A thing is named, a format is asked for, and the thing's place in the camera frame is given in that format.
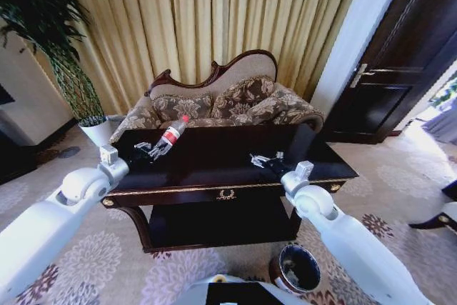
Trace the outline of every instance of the table top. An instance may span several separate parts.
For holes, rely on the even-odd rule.
[[[155,144],[164,129],[128,130],[114,144],[122,159],[134,144]],[[175,146],[153,164],[135,165],[112,194],[125,190],[161,190],[205,186],[278,183],[273,172],[251,164],[249,154],[275,157],[294,169],[300,161],[314,164],[310,181],[352,179],[358,174],[307,124],[187,128]]]

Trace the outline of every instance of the plastic bottle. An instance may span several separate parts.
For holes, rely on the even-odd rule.
[[[162,137],[156,143],[154,148],[149,153],[149,156],[155,160],[158,159],[159,156],[165,155],[169,152],[171,147],[176,143],[180,135],[184,132],[184,129],[187,127],[187,123],[189,122],[189,116],[182,116],[181,119],[177,121],[173,121],[170,126],[165,130]]]

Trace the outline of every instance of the white wall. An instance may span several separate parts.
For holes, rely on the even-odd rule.
[[[311,104],[326,115],[338,100],[391,0],[352,0]]]
[[[0,106],[1,126],[16,143],[42,142],[73,116],[31,52],[10,34],[6,49],[0,47],[0,83],[14,103]]]

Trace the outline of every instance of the beige curtain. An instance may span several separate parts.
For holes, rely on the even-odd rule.
[[[107,113],[126,113],[170,68],[205,80],[211,61],[249,49],[278,61],[278,81],[309,99],[351,0],[80,0],[91,24],[78,49]]]

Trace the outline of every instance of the white flower pot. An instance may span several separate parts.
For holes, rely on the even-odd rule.
[[[106,119],[103,123],[95,126],[81,126],[79,127],[86,133],[87,136],[97,146],[104,146],[108,144],[109,138],[113,134],[111,123]]]

